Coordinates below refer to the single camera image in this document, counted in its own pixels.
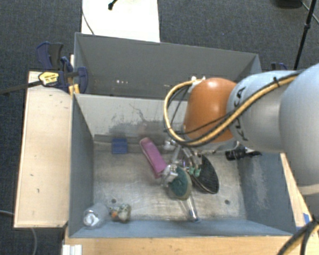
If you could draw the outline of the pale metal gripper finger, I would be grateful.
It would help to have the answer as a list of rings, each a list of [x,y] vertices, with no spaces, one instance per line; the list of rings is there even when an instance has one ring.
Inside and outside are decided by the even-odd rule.
[[[188,221],[196,223],[199,221],[199,215],[192,198],[181,201],[181,206]]]
[[[162,172],[160,184],[162,187],[169,187],[170,183],[172,183],[177,177],[177,165],[169,164]]]

